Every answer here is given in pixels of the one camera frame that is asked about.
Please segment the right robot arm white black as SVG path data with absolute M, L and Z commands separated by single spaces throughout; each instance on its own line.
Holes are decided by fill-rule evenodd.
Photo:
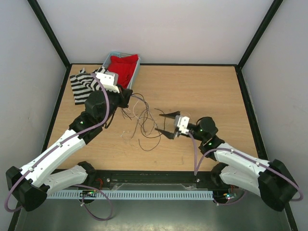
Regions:
M 210 181 L 215 187 L 234 185 L 258 195 L 275 211 L 283 211 L 290 201 L 301 201 L 302 190 L 295 182 L 285 164 L 277 159 L 264 160 L 250 156 L 232 147 L 217 136 L 218 128 L 211 117 L 202 117 L 193 124 L 179 111 L 162 114 L 174 120 L 174 132 L 159 130 L 168 139 L 180 135 L 190 137 L 194 152 L 202 157 L 194 158 L 194 174 L 199 171 L 204 158 L 211 158 L 218 164 L 211 171 Z

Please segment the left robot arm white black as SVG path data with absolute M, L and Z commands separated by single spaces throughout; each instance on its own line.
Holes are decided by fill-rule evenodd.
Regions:
M 102 132 L 117 108 L 127 108 L 132 94 L 132 90 L 123 88 L 93 91 L 84 103 L 85 110 L 53 145 L 21 168 L 12 166 L 6 171 L 9 196 L 14 196 L 21 208 L 33 211 L 57 191 L 75 184 L 92 186 L 95 169 L 87 162 L 58 173 L 54 170 Z

